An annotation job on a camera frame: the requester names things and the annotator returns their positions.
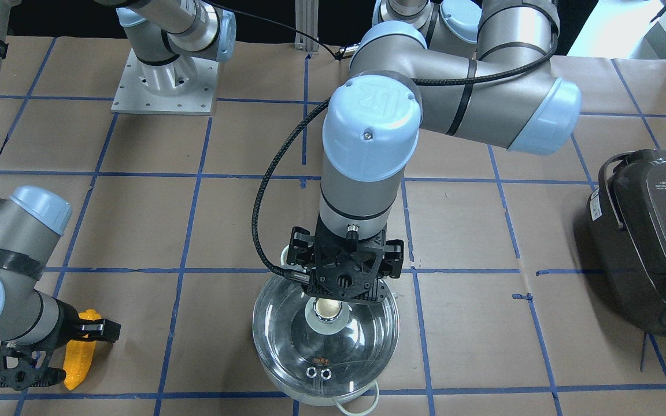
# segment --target white label sticker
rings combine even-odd
[[[193,16],[197,11],[195,0],[182,0],[182,10]]]
[[[600,210],[600,197],[598,192],[600,188],[593,191],[593,196],[590,198],[590,216],[592,216],[593,221],[603,216],[602,210]]]

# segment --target pot handle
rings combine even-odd
[[[352,411],[346,410],[336,399],[333,399],[333,403],[335,403],[338,410],[340,410],[341,413],[346,414],[346,416],[367,416],[367,414],[372,413],[379,403],[379,384],[377,384],[376,380],[373,384],[375,385],[375,401],[373,401],[372,405],[367,410],[362,411],[361,413],[353,413]]]

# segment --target pot lid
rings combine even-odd
[[[304,395],[335,398],[369,385],[397,344],[399,320],[387,284],[377,305],[310,298],[272,276],[253,311],[256,350],[270,376]]]

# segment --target metal mounting plate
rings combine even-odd
[[[142,84],[143,71],[135,52],[130,50],[120,85],[114,93],[112,111],[127,114],[182,114],[211,116],[217,87],[219,63],[192,58],[197,66],[198,80],[180,95],[161,97],[151,94]]]

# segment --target yellow corn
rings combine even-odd
[[[79,314],[79,318],[94,321],[95,319],[101,319],[101,316],[95,310],[86,310]],[[95,344],[95,342],[79,340],[71,340],[66,344],[66,359],[63,363],[63,369],[66,370],[66,380],[63,381],[63,384],[66,385],[67,389],[76,389],[77,385],[81,384],[87,377],[89,368],[92,366]]]

